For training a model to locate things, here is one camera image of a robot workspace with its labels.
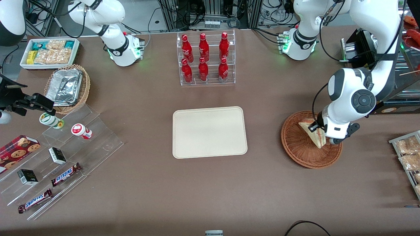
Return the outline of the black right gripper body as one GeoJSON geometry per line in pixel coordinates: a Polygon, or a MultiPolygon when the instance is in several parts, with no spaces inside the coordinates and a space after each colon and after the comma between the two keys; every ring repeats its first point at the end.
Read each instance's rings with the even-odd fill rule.
{"type": "Polygon", "coordinates": [[[0,83],[0,109],[1,111],[10,111],[20,116],[25,116],[27,110],[24,108],[17,108],[14,103],[24,100],[26,95],[22,92],[21,88],[28,87],[27,85],[15,82],[3,74],[0,83]]]}

